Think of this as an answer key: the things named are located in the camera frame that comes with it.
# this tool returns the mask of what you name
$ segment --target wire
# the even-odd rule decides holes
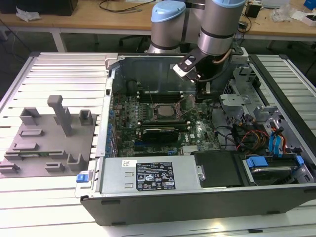
[[[312,68],[312,66],[316,63],[316,60],[313,61],[313,63],[310,65],[310,67],[306,70],[305,75],[307,75],[307,73],[310,71],[310,69]]]
[[[246,16],[245,14],[243,14],[243,13],[242,13],[242,16],[244,16],[244,17],[246,17],[246,18],[248,19],[248,21],[249,21],[249,23],[250,23],[250,26],[249,26],[249,29],[246,29],[245,31],[240,31],[239,29],[237,29],[240,33],[242,33],[241,41],[240,41],[239,46],[241,46],[241,44],[243,43],[245,34],[246,34],[247,32],[249,32],[250,29],[251,29],[251,27],[252,27],[252,22],[251,22],[250,18],[247,17],[247,16]]]
[[[15,53],[14,53],[14,43],[15,43],[15,39],[16,39],[16,36],[18,35],[18,33],[19,33],[19,32],[16,32],[16,35],[15,35],[14,38],[13,38],[12,54],[13,54],[13,57],[14,57],[16,60],[20,61],[21,63],[25,63],[26,60],[24,60],[24,59],[23,59],[23,60],[19,59],[19,58],[15,55]]]
[[[17,38],[17,39],[24,45],[24,47],[26,47],[27,50],[31,53],[32,51],[30,50],[30,48],[27,47],[26,44],[24,44],[24,42],[1,20],[1,18],[0,18],[0,21],[1,21],[1,23],[2,23],[5,27],[7,27],[7,29],[8,29],[9,31],[11,31],[12,34],[14,34],[14,35],[16,36],[16,38]]]
[[[215,76],[213,76],[212,78],[209,79],[202,79],[202,80],[197,80],[198,82],[209,82],[209,81],[213,81],[215,79],[218,79],[226,70],[227,68],[230,66],[231,62],[232,62],[232,58],[233,58],[233,54],[231,53],[228,59],[228,63],[226,64],[226,66]]]
[[[218,60],[218,61],[215,61],[215,60],[213,60],[213,63],[214,64],[221,64],[221,63],[223,63],[227,58],[228,58],[228,56],[231,54],[231,52],[232,52],[232,49],[230,48],[227,52],[226,52],[226,54],[224,55],[224,57],[222,57],[220,60]]]
[[[106,11],[109,11],[109,12],[113,12],[113,13],[133,13],[133,12],[139,12],[139,11],[142,11],[141,9],[136,9],[137,7],[140,7],[140,6],[143,6],[143,5],[146,5],[146,4],[150,4],[150,3],[153,3],[155,2],[156,0],[152,0],[152,1],[149,1],[149,2],[145,2],[145,3],[142,3],[142,4],[139,4],[139,5],[136,5],[136,6],[133,6],[133,7],[129,7],[129,8],[126,8],[126,9],[122,9],[122,10],[111,10],[111,9],[108,9],[108,5],[109,5],[109,2],[108,0],[105,0],[103,2],[101,2],[99,4],[99,7],[103,10],[106,10]],[[107,3],[107,6],[106,7],[103,7],[102,4],[103,3]]]
[[[229,134],[224,135],[223,133],[221,133],[219,131],[216,131],[216,134],[221,135],[222,137],[225,137],[225,140],[227,139],[227,140],[231,141],[232,143],[234,143],[235,145],[237,145],[236,142],[232,138],[228,137]]]
[[[3,47],[3,49],[4,49],[4,51],[5,51],[6,54],[20,58],[21,60],[23,60],[23,63],[26,62],[26,59],[24,59],[22,56],[20,56],[20,55],[18,55],[18,54],[14,54],[14,55],[13,55],[13,53],[8,52],[8,50],[5,48],[5,46],[4,46],[3,42],[1,42],[1,40],[0,40],[0,44],[1,44],[1,46]]]
[[[115,110],[118,108],[120,102],[120,93],[118,93],[118,104],[115,106]]]

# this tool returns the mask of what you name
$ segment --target aluminum slat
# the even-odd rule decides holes
[[[292,72],[292,70],[289,67],[266,67],[268,72],[274,72],[274,73],[286,73],[286,72]]]
[[[281,58],[258,57],[261,62],[283,62]]]
[[[34,66],[103,66],[105,68],[104,60],[37,60]]]
[[[59,73],[61,72],[99,72],[103,73],[105,67],[81,67],[81,68],[73,68],[73,67],[45,67],[45,68],[32,68],[31,72],[49,72],[53,73],[55,70],[58,70]]]
[[[50,95],[61,95],[64,99],[71,98],[103,98],[104,91],[19,91],[14,99],[48,99]]]
[[[44,76],[48,76],[48,77],[74,77],[74,76],[98,76],[101,77],[104,75],[104,72],[30,72],[28,74],[28,77],[44,77]]]
[[[295,78],[288,78],[288,77],[273,77],[276,83],[293,83],[293,84],[301,84],[302,81],[299,80],[297,77]]]
[[[56,90],[105,90],[103,84],[27,84],[21,85],[19,91],[56,91]]]
[[[105,60],[106,54],[105,53],[86,53],[86,54],[76,54],[76,53],[41,53],[40,56],[37,58],[38,61],[40,60]]]
[[[281,62],[262,62],[263,66],[265,67],[287,67],[287,65],[281,61]]]
[[[262,86],[260,87],[261,92],[265,95],[265,96],[270,96],[270,94],[268,93],[268,91]],[[297,97],[313,97],[314,95],[307,90],[283,90],[283,93],[286,96],[297,96]]]
[[[283,84],[280,83],[278,86],[282,90],[308,90],[304,84]]]
[[[94,84],[105,83],[105,78],[26,78],[23,84]]]
[[[270,73],[272,77],[277,77],[277,78],[283,78],[283,77],[288,77],[288,78],[297,78],[297,76],[293,72],[285,72],[285,73]]]

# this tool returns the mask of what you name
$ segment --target black cable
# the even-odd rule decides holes
[[[240,33],[242,33],[241,42],[240,42],[239,46],[242,45],[242,43],[243,43],[243,41],[244,41],[244,36],[245,36],[245,34],[246,34],[247,32],[249,32],[250,29],[251,29],[251,27],[252,27],[252,22],[251,22],[250,18],[249,18],[248,16],[246,16],[245,14],[243,14],[243,13],[242,13],[242,16],[244,16],[244,17],[246,17],[246,18],[248,19],[248,21],[249,21],[249,23],[250,23],[250,26],[249,26],[249,29],[248,29],[248,30],[246,29],[245,31],[240,31],[239,29],[237,29]]]
[[[209,82],[209,81],[213,81],[215,79],[218,79],[226,70],[227,68],[230,66],[231,62],[232,62],[232,58],[233,58],[233,53],[230,53],[229,59],[228,59],[228,63],[226,64],[226,66],[215,76],[209,78],[209,79],[202,79],[202,80],[197,80],[198,82]]]
[[[103,9],[103,10],[106,10],[106,11],[109,11],[109,12],[113,12],[113,13],[132,13],[132,12],[137,12],[137,11],[139,11],[139,10],[136,10],[137,7],[140,7],[140,6],[143,6],[143,5],[146,5],[146,4],[153,3],[153,2],[155,2],[155,1],[156,1],[156,0],[152,0],[152,1],[145,2],[145,3],[139,4],[139,5],[136,5],[136,6],[133,6],[133,7],[129,7],[129,8],[126,8],[126,9],[122,9],[122,10],[111,10],[111,9],[108,9],[108,5],[107,5],[106,7],[103,7],[103,6],[102,6],[102,4],[105,3],[105,2],[107,2],[107,3],[109,4],[108,0],[105,0],[105,1],[103,1],[103,2],[101,2],[101,3],[99,4],[99,7],[100,7],[101,9]]]
[[[313,61],[313,63],[310,65],[310,67],[306,70],[305,75],[307,75],[307,73],[310,71],[310,69],[312,68],[312,66],[316,63],[316,60]]]
[[[224,135],[223,133],[221,133],[219,131],[216,131],[216,134],[221,135],[222,137],[225,137],[225,139],[231,141],[232,143],[234,143],[236,145],[236,142],[232,138],[228,137],[228,135]]]
[[[0,18],[0,21],[1,21],[1,23],[2,23],[5,27],[7,27],[7,29],[8,29],[9,31],[11,31],[12,34],[15,35],[15,37],[16,37],[16,38],[24,45],[24,47],[26,47],[27,50],[31,53],[32,51],[30,50],[30,48],[28,48],[28,47],[26,46],[26,44],[24,44],[24,42],[1,20],[1,18]]]

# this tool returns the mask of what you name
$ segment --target metal bracket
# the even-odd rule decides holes
[[[226,106],[243,106],[251,104],[251,100],[248,95],[237,95],[237,94],[223,94],[221,99]]]
[[[277,106],[257,106],[253,114],[257,122],[266,122],[271,116],[278,111]]]

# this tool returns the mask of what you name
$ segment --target power supply label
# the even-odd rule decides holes
[[[176,189],[172,162],[137,163],[136,189],[138,191]]]

